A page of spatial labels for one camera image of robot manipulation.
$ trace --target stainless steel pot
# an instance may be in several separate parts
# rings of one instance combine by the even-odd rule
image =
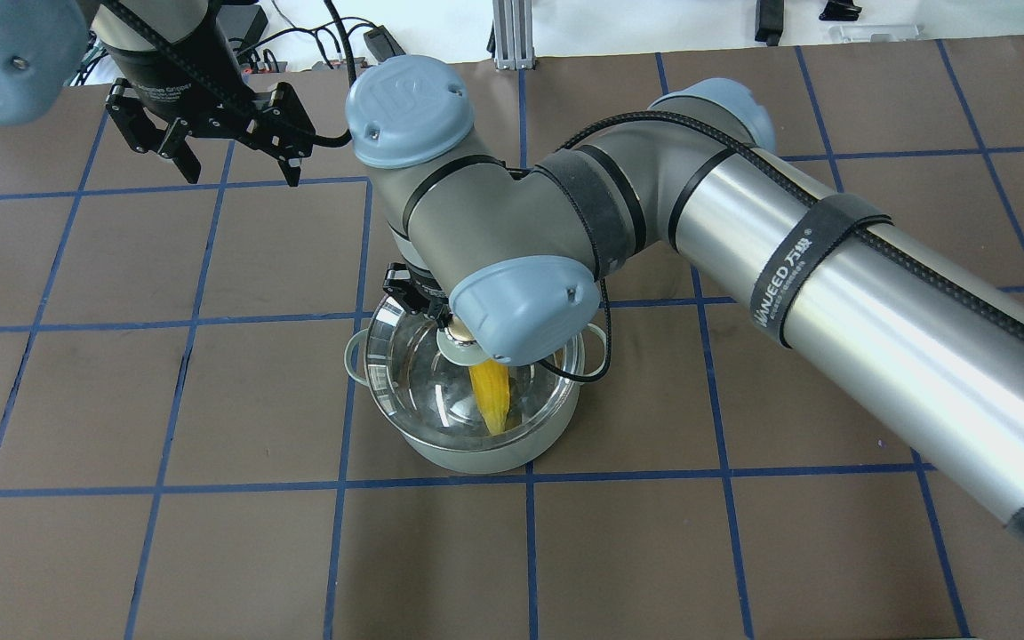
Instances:
[[[590,331],[605,340],[601,329]],[[357,374],[353,350],[361,347]],[[578,335],[554,353],[553,364],[581,374],[584,341]],[[476,409],[468,369],[453,364],[437,346],[437,326],[411,315],[385,297],[370,328],[346,345],[346,371],[370,388],[378,409],[418,454],[435,465],[467,474],[493,474],[532,461],[571,421],[580,384],[537,365],[509,368],[509,416],[493,436]]]

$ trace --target pot handle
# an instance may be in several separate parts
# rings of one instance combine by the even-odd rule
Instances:
[[[350,341],[346,343],[346,352],[342,355],[342,365],[346,366],[346,375],[350,377],[350,380],[357,382],[357,384],[369,387],[370,381],[366,380],[366,377],[359,376],[357,373],[357,365],[350,361],[353,358],[353,348],[360,346],[361,352],[365,353],[367,349],[367,336],[370,334],[370,329],[361,329],[360,332],[353,334],[350,337]]]
[[[600,326],[595,325],[593,323],[587,324],[587,328],[590,329],[590,332],[593,333],[593,334],[595,334],[596,336],[598,336],[598,339],[603,342],[603,351],[605,352],[606,351],[606,332],[604,332],[600,328]],[[600,374],[603,371],[603,368],[605,368],[605,366],[606,366],[606,360],[600,361],[600,365],[598,365],[598,369],[595,369],[594,372],[592,372],[590,374],[585,374],[585,376],[597,376],[598,374]]]

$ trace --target transparent plastic piece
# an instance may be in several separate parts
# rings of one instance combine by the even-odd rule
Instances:
[[[828,30],[835,44],[848,42],[902,42],[923,39],[921,24],[838,24]]]

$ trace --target light blue joint cap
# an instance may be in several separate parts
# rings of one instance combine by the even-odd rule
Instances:
[[[658,102],[679,96],[700,97],[722,106],[744,125],[757,145],[769,153],[777,153],[777,133],[772,129],[769,112],[765,111],[763,105],[757,104],[748,86],[728,78],[709,78],[688,89],[667,93],[666,96],[654,100],[650,109],[654,109]]]
[[[472,121],[464,81],[434,57],[390,57],[362,73],[346,96],[353,155],[377,169],[439,157],[464,140]]]
[[[81,63],[88,26],[75,0],[0,0],[0,125],[50,109]]]
[[[598,308],[598,289],[575,259],[529,255],[472,272],[453,289],[447,304],[484,353],[522,368],[583,331]]]

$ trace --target black clip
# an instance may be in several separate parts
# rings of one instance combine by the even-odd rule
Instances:
[[[824,5],[824,11],[820,12],[820,19],[824,22],[846,22],[853,24],[859,19],[862,7],[857,7],[852,0],[828,0]]]

